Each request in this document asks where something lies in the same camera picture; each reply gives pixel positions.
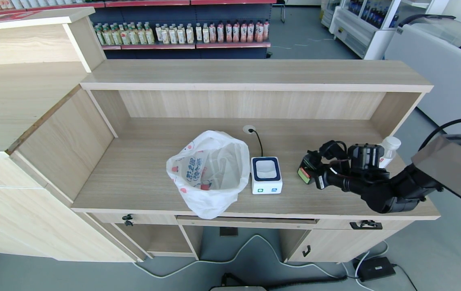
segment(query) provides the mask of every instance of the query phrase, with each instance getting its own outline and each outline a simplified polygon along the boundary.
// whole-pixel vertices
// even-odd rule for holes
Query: cabinet door
[[[0,188],[0,232],[57,260],[134,261],[43,188]]]
[[[396,230],[310,230],[288,261],[346,262],[367,251]]]

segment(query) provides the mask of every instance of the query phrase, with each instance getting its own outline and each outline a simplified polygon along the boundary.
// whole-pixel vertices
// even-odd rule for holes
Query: white cable
[[[365,258],[368,256],[368,254],[370,253],[370,251],[367,251],[365,253],[365,255],[363,255],[363,257],[361,258],[360,262],[358,263],[358,266],[356,266],[356,272],[354,272],[354,276],[355,277],[358,277],[358,270],[360,269],[360,266],[361,266],[361,263],[363,263],[363,260],[365,260]],[[358,283],[358,285],[360,285],[361,287],[367,289],[367,290],[370,290],[370,291],[374,291],[372,289],[370,289],[369,287],[365,286],[365,285],[362,285],[360,283],[360,280],[359,279],[355,279],[356,280],[356,283]]]
[[[277,258],[277,261],[281,264],[281,265],[284,265],[284,266],[287,266],[287,267],[290,267],[290,268],[305,268],[305,267],[309,267],[309,266],[313,266],[317,269],[319,269],[322,273],[326,274],[327,276],[329,277],[332,277],[332,278],[339,278],[337,276],[334,276],[334,275],[331,275],[330,273],[327,273],[324,269],[322,269],[321,267],[315,265],[314,263],[309,263],[309,264],[305,264],[305,265],[300,265],[300,266],[293,266],[293,265],[289,265],[287,263],[283,263],[282,261],[280,261],[279,257],[277,256],[277,253],[275,252],[275,250],[273,249],[273,246],[272,244],[267,241],[264,237],[262,237],[261,235],[259,234],[254,234],[252,237],[250,237],[246,243],[244,245],[242,245],[240,247],[240,249],[238,250],[238,252],[235,254],[235,256],[231,259],[231,260],[227,260],[227,261],[209,261],[209,260],[195,260],[194,262],[192,263],[189,263],[187,264],[186,266],[184,267],[181,267],[180,269],[176,270],[175,272],[173,273],[169,273],[167,275],[164,275],[164,276],[159,276],[159,275],[155,275],[151,272],[149,272],[148,270],[144,269],[144,267],[142,267],[141,265],[139,265],[138,263],[133,263],[133,265],[135,267],[138,267],[139,269],[141,269],[141,271],[144,271],[145,273],[147,273],[148,275],[152,276],[152,277],[155,277],[155,278],[158,278],[158,279],[164,279],[164,278],[167,278],[169,276],[173,276],[174,274],[180,272],[180,271],[183,271],[184,269],[187,269],[188,267],[194,265],[194,264],[197,264],[197,263],[208,263],[208,264],[228,264],[228,263],[232,263],[234,260],[236,260],[236,258],[239,256],[239,254],[241,253],[241,251],[243,250],[243,248],[245,248],[246,245],[248,245],[248,243],[254,239],[254,238],[261,238],[263,241],[265,241],[269,247],[272,249],[272,252],[273,254],[275,254],[275,257]]]

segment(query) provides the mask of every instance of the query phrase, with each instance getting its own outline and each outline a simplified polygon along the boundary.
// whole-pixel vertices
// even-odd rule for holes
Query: white plastic bag
[[[248,184],[250,153],[245,142],[222,131],[205,131],[166,163],[185,203],[213,219],[238,200]]]

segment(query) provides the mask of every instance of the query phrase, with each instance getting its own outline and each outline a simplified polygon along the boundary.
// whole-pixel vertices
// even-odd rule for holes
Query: bottle
[[[208,40],[210,42],[216,42],[216,27],[212,22],[208,27]]]
[[[367,4],[365,4],[365,9],[363,9],[363,13],[361,14],[361,19],[367,20],[369,13],[370,13],[370,1],[367,1]]]
[[[225,25],[225,40],[227,42],[232,42],[232,24],[230,24],[230,21],[227,21],[227,25]]]
[[[171,44],[178,44],[177,32],[173,26],[169,26],[169,41],[171,41]]]
[[[142,22],[137,22],[137,35],[139,37],[140,44],[147,44],[146,31],[142,28]]]
[[[380,145],[385,149],[385,153],[379,158],[379,167],[386,168],[394,159],[396,150],[401,146],[401,141],[393,136],[386,137]]]
[[[110,31],[110,28],[108,27],[108,23],[105,23],[105,25],[103,25],[103,38],[105,39],[107,46],[112,46],[115,44],[114,37],[112,36],[112,31]]]
[[[188,24],[187,29],[185,30],[185,32],[186,32],[187,43],[188,44],[194,44],[194,42],[195,42],[195,33],[193,31],[193,26],[191,26],[191,24]]]
[[[259,23],[259,28],[257,28],[257,42],[262,42],[264,37],[264,25]]]
[[[216,31],[218,33],[218,42],[221,44],[223,41],[225,41],[225,34],[223,33],[223,22],[219,22],[218,27],[216,28]]]
[[[203,41],[203,34],[201,31],[201,26],[199,23],[196,24],[196,41],[202,42]]]
[[[263,24],[263,41],[268,40],[269,22],[268,19]]]
[[[248,31],[247,31],[247,36],[246,36],[246,42],[253,42],[254,41],[254,22],[250,20],[250,23],[248,24]]]
[[[399,19],[399,11],[395,12],[394,18],[390,22],[390,27],[395,27],[395,24],[397,23],[397,20]]]
[[[208,44],[208,42],[209,42],[209,35],[208,35],[208,27],[207,27],[207,24],[206,24],[206,23],[203,24],[202,33],[203,33],[203,42],[205,42],[206,44]]]
[[[149,22],[144,23],[145,33],[146,33],[146,41],[148,44],[155,44],[155,36],[153,35],[153,30],[149,27]]]
[[[248,31],[248,26],[246,22],[244,21],[243,24],[241,24],[241,42],[246,42],[246,32]]]
[[[106,41],[103,38],[103,31],[101,30],[101,27],[99,25],[96,25],[96,35],[97,35],[97,39],[99,39],[99,43],[102,46],[106,46]]]
[[[162,26],[162,42],[164,44],[169,44],[170,41],[169,41],[169,29],[167,28],[167,26]]]
[[[239,42],[239,22],[236,20],[232,26],[232,42]]]
[[[155,24],[155,31],[157,33],[157,40],[162,42],[162,28],[160,28],[160,24]]]
[[[124,22],[119,24],[119,34],[121,35],[122,44],[128,46],[130,44],[130,35],[128,33],[128,24]]]

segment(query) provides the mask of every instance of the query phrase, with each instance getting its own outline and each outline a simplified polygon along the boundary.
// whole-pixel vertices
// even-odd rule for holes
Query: drawer handle
[[[302,255],[304,257],[306,257],[307,255],[309,255],[309,252],[311,252],[311,246],[310,245],[307,246],[307,251],[302,251]]]
[[[123,216],[124,225],[133,226],[133,223],[131,222],[132,219],[133,219],[132,214],[128,214],[128,215]]]
[[[362,220],[360,225],[356,222],[350,222],[349,224],[353,230],[383,230],[383,225],[373,220]]]

